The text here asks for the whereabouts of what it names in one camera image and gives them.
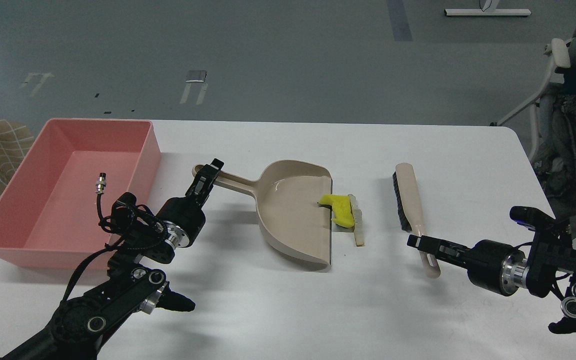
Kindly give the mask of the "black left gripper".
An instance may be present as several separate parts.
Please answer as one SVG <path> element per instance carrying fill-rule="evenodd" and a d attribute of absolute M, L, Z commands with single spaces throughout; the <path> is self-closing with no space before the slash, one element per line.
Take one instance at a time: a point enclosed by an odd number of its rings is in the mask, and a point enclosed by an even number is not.
<path fill-rule="evenodd" d="M 169 243 L 174 248 L 189 248 L 206 223 L 202 210 L 224 166 L 213 159 L 210 164 L 194 167 L 194 180 L 185 197 L 172 197 L 158 210 L 157 218 L 166 224 Z"/>

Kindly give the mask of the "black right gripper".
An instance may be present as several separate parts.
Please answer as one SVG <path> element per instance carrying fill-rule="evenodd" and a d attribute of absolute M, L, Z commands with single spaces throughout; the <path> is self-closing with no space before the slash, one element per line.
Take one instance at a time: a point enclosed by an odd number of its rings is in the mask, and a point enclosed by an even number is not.
<path fill-rule="evenodd" d="M 422 253 L 433 269 L 440 263 L 466 269 L 471 284 L 487 291 L 509 297 L 521 287 L 513 279 L 516 265 L 526 259 L 523 251 L 509 244 L 481 240 L 473 248 L 429 235 L 409 235 L 407 246 Z"/>

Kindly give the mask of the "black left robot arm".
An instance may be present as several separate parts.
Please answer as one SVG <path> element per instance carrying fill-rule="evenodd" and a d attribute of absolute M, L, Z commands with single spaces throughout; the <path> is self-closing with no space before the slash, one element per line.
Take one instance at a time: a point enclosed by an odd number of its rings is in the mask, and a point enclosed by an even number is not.
<path fill-rule="evenodd" d="M 223 166 L 219 159 L 199 166 L 185 195 L 168 199 L 157 213 L 139 204 L 131 192 L 119 196 L 107 216 L 98 208 L 99 227 L 118 239 L 77 265 L 46 326 L 7 353 L 5 360 L 96 360 L 131 315 L 156 308 L 192 312 L 194 301 L 172 291 L 162 269 L 144 266 L 141 260 L 170 264 L 178 248 L 194 244 L 206 223 L 202 208 Z M 110 254 L 108 279 L 72 297 L 84 271 L 105 254 Z"/>

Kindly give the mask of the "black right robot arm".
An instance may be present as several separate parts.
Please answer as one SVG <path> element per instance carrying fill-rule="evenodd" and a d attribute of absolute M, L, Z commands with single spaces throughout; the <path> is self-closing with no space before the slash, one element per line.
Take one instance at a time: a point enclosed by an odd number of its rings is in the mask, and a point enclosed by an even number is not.
<path fill-rule="evenodd" d="M 466 269 L 470 282 L 509 297 L 518 289 L 544 298 L 554 294 L 563 314 L 548 329 L 554 334 L 576 333 L 576 249 L 570 223 L 557 220 L 534 207 L 514 206 L 509 217 L 534 233 L 525 254 L 518 245 L 483 239 L 473 247 L 427 235 L 410 235 L 407 245 L 436 260 Z"/>

